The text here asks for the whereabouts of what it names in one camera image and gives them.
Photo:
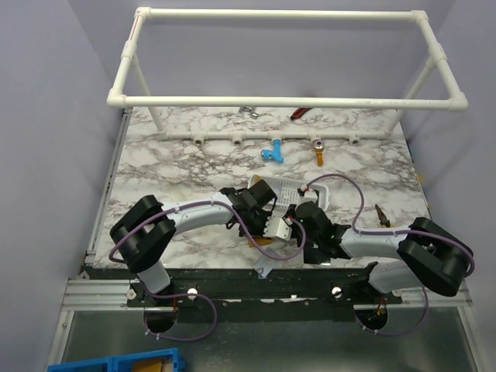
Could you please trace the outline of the white plastic basket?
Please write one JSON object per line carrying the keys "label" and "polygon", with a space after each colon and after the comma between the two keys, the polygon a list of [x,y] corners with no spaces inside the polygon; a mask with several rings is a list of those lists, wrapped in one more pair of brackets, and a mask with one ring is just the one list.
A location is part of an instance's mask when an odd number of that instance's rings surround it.
{"label": "white plastic basket", "polygon": [[326,212],[329,208],[329,188],[322,183],[313,183],[306,192],[306,183],[286,177],[252,175],[248,180],[250,188],[258,181],[264,180],[277,196],[275,209],[283,211],[290,205],[302,202],[314,202]]}

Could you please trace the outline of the tan leather card holder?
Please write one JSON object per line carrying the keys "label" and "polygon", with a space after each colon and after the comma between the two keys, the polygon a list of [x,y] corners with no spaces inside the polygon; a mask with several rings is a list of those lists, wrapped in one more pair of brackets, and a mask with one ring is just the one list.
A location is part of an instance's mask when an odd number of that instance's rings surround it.
{"label": "tan leather card holder", "polygon": [[253,237],[252,239],[248,239],[249,247],[258,246],[267,246],[274,242],[271,238],[263,238],[263,237]]}

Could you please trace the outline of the white credit card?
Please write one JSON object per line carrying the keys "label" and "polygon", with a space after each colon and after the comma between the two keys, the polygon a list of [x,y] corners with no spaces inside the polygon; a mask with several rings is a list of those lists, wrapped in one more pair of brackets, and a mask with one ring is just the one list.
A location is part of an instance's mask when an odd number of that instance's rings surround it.
{"label": "white credit card", "polygon": [[261,256],[253,265],[259,279],[266,279],[269,273],[279,267],[279,261],[266,256]]}

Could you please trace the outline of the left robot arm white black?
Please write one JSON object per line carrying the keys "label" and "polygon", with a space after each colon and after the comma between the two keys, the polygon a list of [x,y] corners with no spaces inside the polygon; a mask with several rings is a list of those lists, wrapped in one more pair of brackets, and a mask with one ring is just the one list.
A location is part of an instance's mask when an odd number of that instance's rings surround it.
{"label": "left robot arm white black", "polygon": [[124,263],[146,286],[146,298],[156,306],[167,304],[172,295],[171,279],[160,258],[178,234],[206,226],[236,223],[242,231],[260,237],[276,202],[276,193],[266,181],[250,188],[223,188],[211,197],[165,205],[154,195],[142,197],[110,230],[114,262]]}

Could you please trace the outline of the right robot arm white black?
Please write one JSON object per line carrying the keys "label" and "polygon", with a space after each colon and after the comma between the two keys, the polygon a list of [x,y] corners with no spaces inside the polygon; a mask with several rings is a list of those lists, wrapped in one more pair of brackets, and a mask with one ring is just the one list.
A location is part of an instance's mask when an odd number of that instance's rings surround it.
{"label": "right robot arm white black", "polygon": [[306,264],[331,259],[388,258],[367,266],[367,278],[357,283],[358,298],[372,304],[385,293],[423,286],[453,297],[463,279],[474,272],[474,253],[430,219],[418,217],[400,229],[358,230],[333,223],[316,203],[291,205],[286,216],[301,224],[292,237],[304,243]]}

